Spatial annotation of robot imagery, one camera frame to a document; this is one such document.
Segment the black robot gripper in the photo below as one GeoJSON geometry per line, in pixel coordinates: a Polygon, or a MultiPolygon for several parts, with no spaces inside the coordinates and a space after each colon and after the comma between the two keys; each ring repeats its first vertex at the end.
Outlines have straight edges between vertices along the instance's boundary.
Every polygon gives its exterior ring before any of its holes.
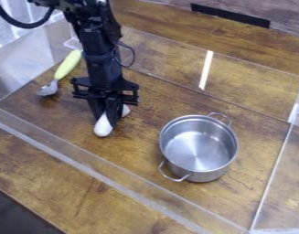
{"type": "Polygon", "coordinates": [[[88,76],[70,80],[73,97],[88,100],[94,120],[100,119],[106,110],[109,125],[114,127],[121,118],[122,104],[137,105],[138,85],[121,75],[121,60],[117,51],[101,56],[82,53],[82,57],[88,76]]]}

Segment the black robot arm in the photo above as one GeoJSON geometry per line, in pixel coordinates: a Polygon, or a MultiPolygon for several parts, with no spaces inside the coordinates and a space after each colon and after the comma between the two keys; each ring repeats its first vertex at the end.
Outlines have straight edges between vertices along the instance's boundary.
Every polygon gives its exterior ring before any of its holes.
{"type": "Polygon", "coordinates": [[[118,46],[121,26],[110,11],[108,0],[27,0],[34,5],[64,12],[72,25],[88,76],[73,78],[73,97],[88,102],[94,120],[105,115],[114,127],[121,118],[122,105],[137,105],[138,85],[128,81],[121,73],[118,46]]]}

